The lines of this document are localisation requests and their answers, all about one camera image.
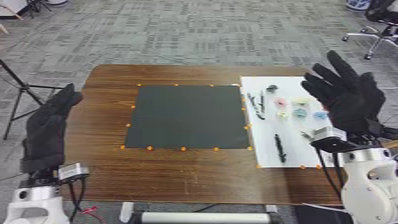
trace small toy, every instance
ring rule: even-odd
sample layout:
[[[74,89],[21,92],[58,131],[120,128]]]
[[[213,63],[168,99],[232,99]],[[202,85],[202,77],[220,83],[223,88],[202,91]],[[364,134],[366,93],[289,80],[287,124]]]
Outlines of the small toy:
[[[275,91],[277,91],[277,85],[270,85],[270,86],[266,87],[266,92],[268,92],[268,93],[275,93]]]
[[[277,116],[278,116],[280,118],[286,118],[286,117],[287,117],[287,114],[280,111],[280,112],[277,112]]]
[[[284,98],[277,98],[277,99],[275,99],[275,104],[277,104],[277,106],[280,106],[280,107],[284,107],[284,106],[287,105],[287,102],[286,102]]]
[[[293,99],[293,104],[298,104],[300,106],[305,106],[309,101],[310,101],[310,98],[298,97],[298,98]]]
[[[303,118],[307,117],[307,111],[300,108],[293,111],[293,115],[298,117],[298,118]]]
[[[326,112],[325,111],[314,112],[314,118],[319,119],[319,120],[325,120],[326,119]]]

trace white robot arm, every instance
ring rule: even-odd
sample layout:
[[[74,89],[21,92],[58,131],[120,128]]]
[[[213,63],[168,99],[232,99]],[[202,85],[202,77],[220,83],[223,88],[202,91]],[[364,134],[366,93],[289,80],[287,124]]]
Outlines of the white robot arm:
[[[360,224],[398,223],[396,161],[389,149],[346,142],[344,133],[323,128],[310,145],[326,152],[342,153],[346,182],[341,202],[351,220]]]
[[[46,179],[46,184],[40,184],[40,179],[32,179],[23,182],[21,187],[14,191],[12,202],[7,208],[7,218],[3,224],[69,224],[69,218],[63,214],[62,196],[58,187],[62,184],[71,184],[88,175],[88,169],[79,163],[58,169],[58,178]],[[46,211],[46,216],[23,218],[24,211],[32,208],[40,208]]]

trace wooden table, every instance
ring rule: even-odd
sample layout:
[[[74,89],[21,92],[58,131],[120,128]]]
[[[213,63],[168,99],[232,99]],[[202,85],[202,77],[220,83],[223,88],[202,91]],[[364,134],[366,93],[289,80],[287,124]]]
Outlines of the wooden table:
[[[286,67],[99,65],[67,126],[67,164],[88,165],[85,200],[245,204],[339,204],[323,172],[257,169],[255,152],[124,149],[142,85],[222,85],[239,76],[300,76]]]

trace office chair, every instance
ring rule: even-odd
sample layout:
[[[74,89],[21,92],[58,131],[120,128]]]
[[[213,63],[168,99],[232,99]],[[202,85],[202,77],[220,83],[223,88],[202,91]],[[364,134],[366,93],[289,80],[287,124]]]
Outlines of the office chair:
[[[371,26],[366,26],[358,33],[346,33],[341,40],[348,41],[350,36],[376,38],[367,54],[364,55],[364,59],[369,60],[382,42],[387,42],[398,47],[398,0],[371,0],[364,15],[371,22],[387,25],[383,31],[380,32]]]

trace pink object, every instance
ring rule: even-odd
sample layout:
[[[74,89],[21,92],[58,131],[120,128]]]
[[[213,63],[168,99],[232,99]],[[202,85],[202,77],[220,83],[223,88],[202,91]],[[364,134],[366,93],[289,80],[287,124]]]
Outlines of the pink object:
[[[277,106],[284,107],[287,105],[287,102],[282,98],[277,98],[275,99],[275,104],[277,104]]]

